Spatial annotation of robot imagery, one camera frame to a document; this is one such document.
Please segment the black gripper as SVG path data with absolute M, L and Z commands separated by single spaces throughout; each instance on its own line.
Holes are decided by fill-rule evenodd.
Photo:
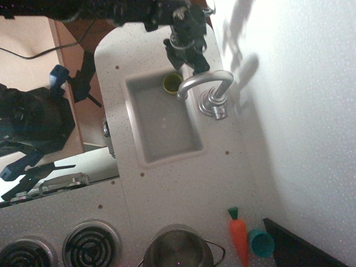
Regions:
M 206 50 L 206 22 L 204 8 L 191 1 L 163 1 L 162 8 L 167 23 L 171 27 L 171 36 L 164 39 L 167 58 L 175 70 L 179 70 L 184 61 L 178 56 L 189 49 L 190 66 L 193 74 L 210 70 L 203 55 Z

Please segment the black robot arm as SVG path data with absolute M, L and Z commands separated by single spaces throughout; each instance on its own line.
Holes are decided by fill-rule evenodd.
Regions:
M 172 34 L 164 40 L 169 61 L 175 69 L 188 65 L 195 74 L 209 71 L 203 53 L 206 20 L 215 13 L 195 1 L 1 1 L 1 16 L 44 16 L 56 21 L 106 19 L 121 27 L 143 23 L 147 32 L 170 26 Z

